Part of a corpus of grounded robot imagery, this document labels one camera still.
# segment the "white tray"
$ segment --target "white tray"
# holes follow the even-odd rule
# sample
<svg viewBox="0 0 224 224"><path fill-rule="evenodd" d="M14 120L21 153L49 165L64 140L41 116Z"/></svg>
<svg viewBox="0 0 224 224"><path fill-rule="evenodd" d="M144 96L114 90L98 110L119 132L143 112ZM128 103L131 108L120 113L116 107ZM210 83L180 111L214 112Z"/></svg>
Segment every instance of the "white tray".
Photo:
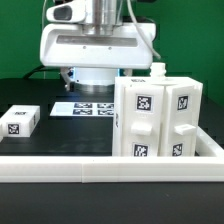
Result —
<svg viewBox="0 0 224 224"><path fill-rule="evenodd" d="M224 181L224 152L198 128L199 157L1 156L0 182Z"/></svg>

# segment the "black cable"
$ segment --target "black cable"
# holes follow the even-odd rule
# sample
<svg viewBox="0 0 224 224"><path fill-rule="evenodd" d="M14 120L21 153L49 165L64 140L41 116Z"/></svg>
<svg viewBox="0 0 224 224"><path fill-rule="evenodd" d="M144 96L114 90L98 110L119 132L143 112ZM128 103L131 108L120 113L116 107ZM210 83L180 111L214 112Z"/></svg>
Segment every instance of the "black cable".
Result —
<svg viewBox="0 0 224 224"><path fill-rule="evenodd" d="M23 79L29 79L36 72L57 72L57 71L58 71L58 69L55 69L55 68L47 69L44 65L40 65L40 66L34 68L32 71L26 73L23 76Z"/></svg>
<svg viewBox="0 0 224 224"><path fill-rule="evenodd" d="M42 68L44 68L44 67L45 67L44 65L40 65L40 66L36 67L36 68L33 69L32 71L26 73L26 74L23 76L23 79L29 79L29 77L30 77L31 75L33 75L33 73L39 71L40 69L42 69Z"/></svg>

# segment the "stacked white boxes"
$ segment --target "stacked white boxes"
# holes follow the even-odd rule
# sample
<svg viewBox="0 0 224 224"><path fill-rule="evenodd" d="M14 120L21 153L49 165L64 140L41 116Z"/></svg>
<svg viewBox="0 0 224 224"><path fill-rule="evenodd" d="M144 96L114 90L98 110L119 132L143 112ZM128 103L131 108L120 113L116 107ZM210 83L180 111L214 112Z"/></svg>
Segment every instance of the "stacked white boxes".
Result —
<svg viewBox="0 0 224 224"><path fill-rule="evenodd" d="M201 94L187 77L117 77L113 156L193 156Z"/></svg>
<svg viewBox="0 0 224 224"><path fill-rule="evenodd" d="M3 137L30 137L40 120L39 106L12 106L0 119Z"/></svg>

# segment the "green background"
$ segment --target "green background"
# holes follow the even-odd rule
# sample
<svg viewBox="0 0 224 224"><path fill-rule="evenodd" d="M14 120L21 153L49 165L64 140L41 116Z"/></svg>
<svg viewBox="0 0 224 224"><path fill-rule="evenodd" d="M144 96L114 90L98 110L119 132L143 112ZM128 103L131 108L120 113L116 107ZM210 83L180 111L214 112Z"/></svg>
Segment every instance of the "green background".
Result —
<svg viewBox="0 0 224 224"><path fill-rule="evenodd" d="M20 78L40 65L43 2L5 1L1 5L0 78ZM167 74L203 82L204 93L224 106L224 1L157 0L133 7L137 16L157 22L154 47L167 63ZM147 74L135 71L135 75ZM57 76L47 73L47 78L52 77Z"/></svg>

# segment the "qr code marker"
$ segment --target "qr code marker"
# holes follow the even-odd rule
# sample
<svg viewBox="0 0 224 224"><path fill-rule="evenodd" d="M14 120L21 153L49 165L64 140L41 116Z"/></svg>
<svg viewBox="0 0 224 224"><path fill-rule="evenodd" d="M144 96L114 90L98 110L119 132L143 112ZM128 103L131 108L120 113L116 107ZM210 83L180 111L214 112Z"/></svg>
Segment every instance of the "qr code marker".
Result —
<svg viewBox="0 0 224 224"><path fill-rule="evenodd" d="M8 124L8 134L9 135L19 135L19 124Z"/></svg>
<svg viewBox="0 0 224 224"><path fill-rule="evenodd" d="M134 144L134 156L135 157L146 157L148 156L149 146Z"/></svg>
<svg viewBox="0 0 224 224"><path fill-rule="evenodd" d="M183 144L173 146L173 156L181 156L183 153Z"/></svg>
<svg viewBox="0 0 224 224"><path fill-rule="evenodd" d="M75 103L74 104L74 108L92 108L93 107L93 104L92 103Z"/></svg>
<svg viewBox="0 0 224 224"><path fill-rule="evenodd" d="M188 96L180 96L178 98L177 110L186 110L188 108Z"/></svg>
<svg viewBox="0 0 224 224"><path fill-rule="evenodd" d="M114 109L113 103L98 103L97 108L99 109Z"/></svg>
<svg viewBox="0 0 224 224"><path fill-rule="evenodd" d="M114 111L113 110L98 110L98 115L113 116Z"/></svg>
<svg viewBox="0 0 224 224"><path fill-rule="evenodd" d="M73 110L73 115L77 116L90 116L93 114L92 110L89 109L75 109Z"/></svg>
<svg viewBox="0 0 224 224"><path fill-rule="evenodd" d="M151 96L138 96L137 97L137 110L151 112L152 111L152 97Z"/></svg>

